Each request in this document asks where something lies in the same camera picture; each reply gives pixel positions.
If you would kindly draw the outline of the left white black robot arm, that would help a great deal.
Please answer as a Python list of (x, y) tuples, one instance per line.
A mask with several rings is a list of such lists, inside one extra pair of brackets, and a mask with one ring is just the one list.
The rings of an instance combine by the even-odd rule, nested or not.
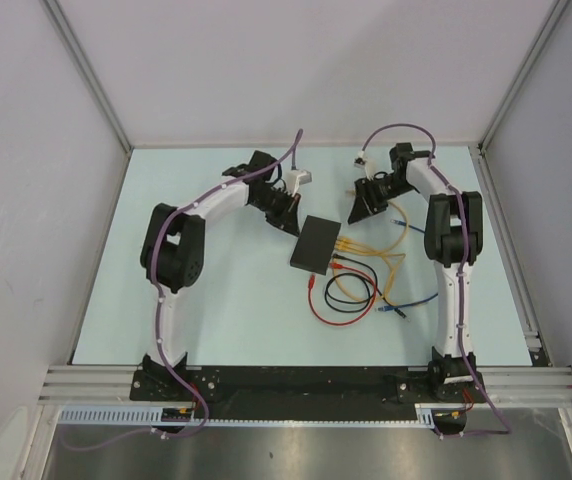
[(311, 181), (308, 171), (296, 166), (283, 171), (280, 160), (255, 151), (247, 163), (226, 169), (216, 186), (187, 206), (155, 206), (140, 254), (146, 278), (157, 290), (153, 343), (142, 360), (143, 386), (152, 385), (168, 400), (186, 390), (187, 376), (180, 368), (186, 364), (188, 344), (176, 310), (202, 273), (207, 229), (252, 206), (269, 225), (298, 236), (299, 189)]

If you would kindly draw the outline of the black network switch box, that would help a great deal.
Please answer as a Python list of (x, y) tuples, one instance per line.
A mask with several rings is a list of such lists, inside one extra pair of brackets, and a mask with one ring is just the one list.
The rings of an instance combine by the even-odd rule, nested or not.
[(325, 275), (340, 229), (339, 222), (308, 215), (295, 244), (289, 265), (309, 273)]

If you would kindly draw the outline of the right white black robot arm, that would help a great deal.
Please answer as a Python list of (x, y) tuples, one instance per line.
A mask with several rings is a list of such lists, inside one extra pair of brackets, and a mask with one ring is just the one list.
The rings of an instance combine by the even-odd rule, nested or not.
[(348, 222), (357, 223), (387, 208), (390, 200), (415, 191), (427, 202), (424, 250), (433, 262), (438, 286), (438, 323), (427, 368), (427, 388), (439, 401), (459, 400), (479, 382), (469, 327), (470, 282), (483, 249), (483, 201), (462, 192), (442, 173), (430, 150), (398, 143), (390, 151), (385, 174), (360, 151), (354, 164), (365, 176), (355, 181)]

